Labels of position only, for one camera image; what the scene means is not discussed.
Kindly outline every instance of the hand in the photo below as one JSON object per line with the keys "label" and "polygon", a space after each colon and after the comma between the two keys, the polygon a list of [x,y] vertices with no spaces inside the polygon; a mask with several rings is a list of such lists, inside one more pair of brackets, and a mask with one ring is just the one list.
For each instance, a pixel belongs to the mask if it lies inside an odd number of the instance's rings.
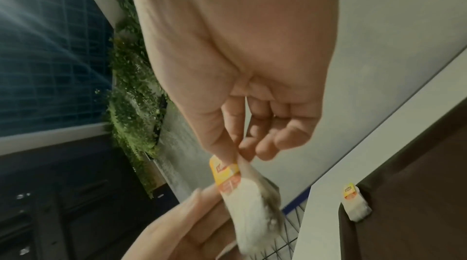
{"label": "hand", "polygon": [[[234,224],[212,185],[151,223],[122,260],[213,260],[234,240]],[[219,260],[239,259],[235,247]]]}
{"label": "hand", "polygon": [[154,72],[204,149],[270,160],[311,138],[338,0],[134,1]]}

